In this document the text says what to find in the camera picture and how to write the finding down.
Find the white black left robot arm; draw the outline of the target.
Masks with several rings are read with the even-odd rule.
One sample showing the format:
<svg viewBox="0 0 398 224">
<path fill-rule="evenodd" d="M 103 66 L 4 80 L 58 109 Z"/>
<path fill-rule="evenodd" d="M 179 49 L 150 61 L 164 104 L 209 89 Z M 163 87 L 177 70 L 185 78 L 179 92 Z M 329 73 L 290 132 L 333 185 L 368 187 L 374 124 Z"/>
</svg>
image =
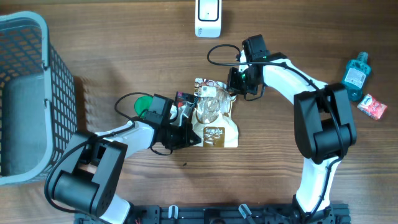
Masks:
<svg viewBox="0 0 398 224">
<path fill-rule="evenodd" d="M 44 195 L 57 210 L 77 214 L 79 222 L 142 223 L 141 211 L 116 195 L 124 160 L 159 142 L 169 152 L 201 139 L 190 122 L 198 98 L 178 92 L 175 99 L 140 92 L 135 117 L 119 128 L 76 131 L 50 171 Z"/>
</svg>

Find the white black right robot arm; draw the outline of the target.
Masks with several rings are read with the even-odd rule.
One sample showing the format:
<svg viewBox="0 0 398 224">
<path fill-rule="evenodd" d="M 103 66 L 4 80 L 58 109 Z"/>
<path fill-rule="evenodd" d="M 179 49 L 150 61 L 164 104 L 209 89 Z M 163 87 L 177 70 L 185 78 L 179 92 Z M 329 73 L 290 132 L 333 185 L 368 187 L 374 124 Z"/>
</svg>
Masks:
<svg viewBox="0 0 398 224">
<path fill-rule="evenodd" d="M 262 35 L 244 40 L 236 60 L 229 66 L 230 92 L 259 99 L 270 87 L 293 104 L 295 142 L 304 158 L 292 205 L 295 221 L 325 219 L 331 211 L 328 198 L 334 174 L 357 138 L 346 88 L 318 81 L 286 55 L 270 53 Z"/>
</svg>

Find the blue mouthwash bottle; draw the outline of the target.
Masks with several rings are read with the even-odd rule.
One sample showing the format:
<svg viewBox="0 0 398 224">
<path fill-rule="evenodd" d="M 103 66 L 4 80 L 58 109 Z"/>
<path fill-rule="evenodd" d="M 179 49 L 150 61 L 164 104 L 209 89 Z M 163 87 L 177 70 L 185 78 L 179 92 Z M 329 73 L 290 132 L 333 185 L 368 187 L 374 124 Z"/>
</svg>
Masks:
<svg viewBox="0 0 398 224">
<path fill-rule="evenodd" d="M 346 87 L 350 101 L 359 101 L 363 95 L 364 84 L 371 73 L 368 57 L 367 52 L 360 52 L 357 58 L 349 60 L 346 65 L 341 83 Z"/>
</svg>

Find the red tissue packet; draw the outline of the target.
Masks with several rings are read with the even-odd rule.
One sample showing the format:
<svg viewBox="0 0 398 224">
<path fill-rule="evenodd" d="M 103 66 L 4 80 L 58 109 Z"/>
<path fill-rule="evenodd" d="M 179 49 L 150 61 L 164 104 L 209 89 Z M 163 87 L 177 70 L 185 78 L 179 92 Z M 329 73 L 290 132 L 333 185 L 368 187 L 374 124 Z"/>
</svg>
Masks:
<svg viewBox="0 0 398 224">
<path fill-rule="evenodd" d="M 387 109 L 387 105 L 381 103 L 372 95 L 367 94 L 358 104 L 357 108 L 372 119 L 379 120 Z"/>
</svg>

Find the beige bread bag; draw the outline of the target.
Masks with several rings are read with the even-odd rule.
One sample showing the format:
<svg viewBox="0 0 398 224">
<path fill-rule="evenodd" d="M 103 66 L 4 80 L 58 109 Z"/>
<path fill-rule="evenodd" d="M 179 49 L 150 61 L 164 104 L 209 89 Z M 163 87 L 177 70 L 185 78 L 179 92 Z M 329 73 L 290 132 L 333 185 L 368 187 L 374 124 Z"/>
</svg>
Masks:
<svg viewBox="0 0 398 224">
<path fill-rule="evenodd" d="M 194 95 L 197 105 L 193 110 L 193 130 L 201 138 L 198 147 L 238 147 L 238 126 L 232 120 L 236 95 L 223 82 L 196 78 Z"/>
</svg>

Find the black red snack packet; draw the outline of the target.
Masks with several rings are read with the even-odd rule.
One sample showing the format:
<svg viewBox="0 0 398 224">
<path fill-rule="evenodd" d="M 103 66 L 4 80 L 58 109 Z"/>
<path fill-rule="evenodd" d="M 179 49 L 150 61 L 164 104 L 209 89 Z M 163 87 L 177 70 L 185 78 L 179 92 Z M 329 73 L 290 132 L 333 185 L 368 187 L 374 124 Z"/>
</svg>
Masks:
<svg viewBox="0 0 398 224">
<path fill-rule="evenodd" d="M 177 108 L 188 106 L 189 108 L 194 109 L 198 103 L 198 97 L 189 93 L 177 91 L 174 102 Z"/>
</svg>

